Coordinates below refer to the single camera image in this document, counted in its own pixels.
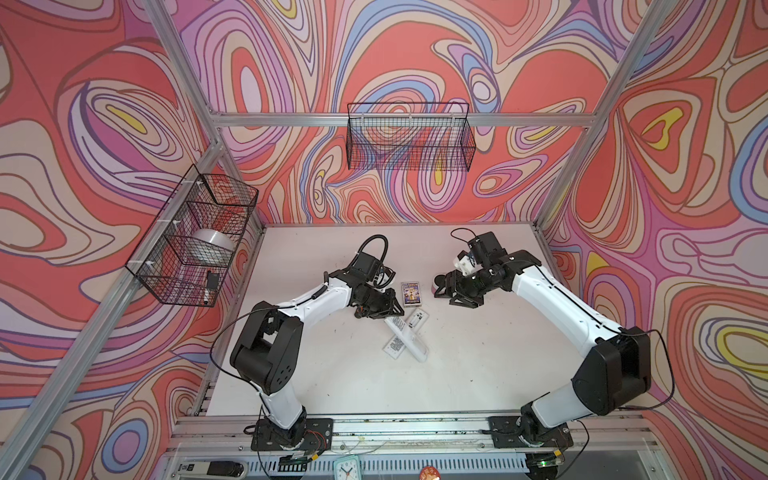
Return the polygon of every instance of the white table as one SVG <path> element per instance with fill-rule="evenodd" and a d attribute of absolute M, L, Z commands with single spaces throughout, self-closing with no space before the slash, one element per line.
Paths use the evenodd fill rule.
<path fill-rule="evenodd" d="M 392 337 L 383 320 L 356 319 L 352 307 L 305 330 L 292 382 L 309 414 L 472 412 L 518 409 L 567 382 L 581 357 L 559 330 L 528 302 L 495 290 L 478 309 L 450 306 L 432 296 L 432 279 L 453 270 L 466 244 L 449 236 L 456 226 L 273 227 L 266 231 L 241 315 L 266 300 L 290 300 L 323 281 L 323 271 L 345 267 L 359 245 L 380 233 L 389 238 L 384 264 L 396 271 L 392 286 L 418 281 L 430 317 L 419 335 L 426 363 L 408 351 L 394 360 L 382 351 Z M 509 252 L 525 249 L 545 261 L 529 225 L 471 225 L 493 231 Z M 460 232 L 457 235 L 471 235 Z M 376 256 L 380 240 L 366 251 Z M 412 309 L 406 309 L 409 315 Z M 245 319 L 233 327 L 224 367 Z M 260 400 L 240 380 L 219 375 L 207 415 L 258 415 Z"/>

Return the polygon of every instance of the black mounting plate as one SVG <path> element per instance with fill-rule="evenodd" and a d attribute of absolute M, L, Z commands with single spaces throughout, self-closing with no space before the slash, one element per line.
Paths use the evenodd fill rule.
<path fill-rule="evenodd" d="M 519 418 L 518 415 L 509 417 L 488 417 L 488 425 L 492 432 L 491 438 L 493 438 L 493 446 L 495 449 L 526 449 L 531 447 L 520 440 L 519 435 L 503 435 L 504 432 L 509 432 L 515 425 L 517 425 Z M 541 447 L 569 449 L 572 446 L 574 446 L 574 440 L 571 437 L 571 432 L 568 430 L 566 424 L 562 424 L 557 428 L 552 429 Z"/>
<path fill-rule="evenodd" d="M 283 451 L 277 441 L 279 436 L 277 432 L 275 432 L 275 428 L 276 427 L 269 419 L 260 419 L 257 422 L 253 438 L 250 441 L 250 449 L 254 452 Z M 298 446 L 297 450 L 312 452 L 314 450 L 328 450 L 331 448 L 333 419 L 307 419 L 306 430 L 307 431 L 304 432 L 304 440 Z M 318 432 L 325 439 L 325 444 L 321 445 L 322 442 L 317 438 L 317 435 L 310 433 L 309 430 Z"/>

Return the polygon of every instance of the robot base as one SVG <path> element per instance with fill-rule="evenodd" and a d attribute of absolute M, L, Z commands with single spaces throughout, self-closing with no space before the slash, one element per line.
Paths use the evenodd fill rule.
<path fill-rule="evenodd" d="M 285 430 L 278 428 L 269 419 L 260 419 L 257 422 L 257 428 L 254 430 L 253 438 L 250 441 L 250 449 L 254 452 L 279 452 L 281 450 L 304 450 L 312 452 L 314 450 L 328 450 L 331 448 L 331 437 L 333 436 L 333 419 L 307 419 L 304 437 L 297 445 L 289 448 L 285 445 Z M 317 435 L 310 430 L 319 433 L 325 440 L 321 441 Z"/>
<path fill-rule="evenodd" d="M 541 435 L 534 441 L 526 443 L 520 438 L 520 435 L 513 435 L 511 432 L 518 424 L 519 416 L 510 417 L 488 417 L 488 424 L 491 429 L 493 446 L 496 449 L 519 449 L 531 446 L 554 447 L 556 449 L 569 449 L 574 446 L 574 440 L 566 424 L 558 425 L 556 428 Z"/>

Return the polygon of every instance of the orange round object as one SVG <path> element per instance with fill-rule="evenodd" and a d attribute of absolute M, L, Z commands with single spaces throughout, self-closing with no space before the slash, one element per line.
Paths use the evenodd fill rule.
<path fill-rule="evenodd" d="M 419 474 L 419 480 L 440 480 L 440 472 L 435 467 L 424 467 Z"/>

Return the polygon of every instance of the white remote control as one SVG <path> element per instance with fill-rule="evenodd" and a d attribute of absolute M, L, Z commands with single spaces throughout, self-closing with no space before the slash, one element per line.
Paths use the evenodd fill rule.
<path fill-rule="evenodd" d="M 393 359 L 397 359 L 407 348 L 418 361 L 426 362 L 429 350 L 415 331 L 424 324 L 427 318 L 429 318 L 429 314 L 422 309 L 416 309 L 408 320 L 399 316 L 386 317 L 384 323 L 389 325 L 395 336 L 384 346 L 384 351 Z"/>

